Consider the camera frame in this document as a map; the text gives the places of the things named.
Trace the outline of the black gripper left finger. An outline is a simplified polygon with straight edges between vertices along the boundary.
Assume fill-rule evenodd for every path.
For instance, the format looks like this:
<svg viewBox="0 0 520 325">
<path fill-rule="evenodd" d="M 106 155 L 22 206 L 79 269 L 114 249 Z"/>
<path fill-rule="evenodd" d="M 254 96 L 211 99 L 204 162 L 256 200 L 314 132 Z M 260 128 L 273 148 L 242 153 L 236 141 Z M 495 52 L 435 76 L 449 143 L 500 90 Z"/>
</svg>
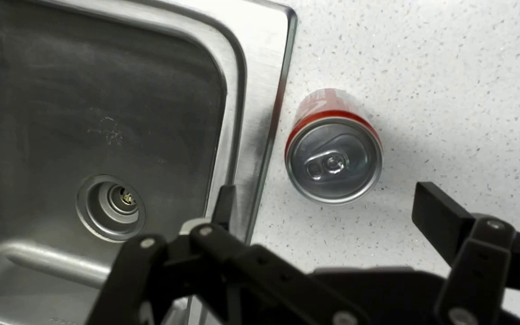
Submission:
<svg viewBox="0 0 520 325">
<path fill-rule="evenodd" d="M 162 325 L 180 298 L 198 298 L 226 325 L 368 325 L 368 314 L 262 245 L 229 233 L 233 186 L 213 217 L 168 242 L 126 240 L 85 325 Z"/>
</svg>

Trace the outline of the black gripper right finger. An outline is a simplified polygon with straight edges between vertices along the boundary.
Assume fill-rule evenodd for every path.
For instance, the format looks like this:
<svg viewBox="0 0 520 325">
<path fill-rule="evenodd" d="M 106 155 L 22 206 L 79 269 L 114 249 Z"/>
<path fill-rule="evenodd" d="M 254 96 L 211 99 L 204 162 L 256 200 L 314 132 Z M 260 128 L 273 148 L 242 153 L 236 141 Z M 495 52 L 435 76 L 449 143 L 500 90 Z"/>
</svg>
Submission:
<svg viewBox="0 0 520 325">
<path fill-rule="evenodd" d="M 502 309 L 504 292 L 520 291 L 514 226 L 469 213 L 433 182 L 415 184 L 412 222 L 449 265 L 433 307 L 437 325 L 520 325 Z"/>
</svg>

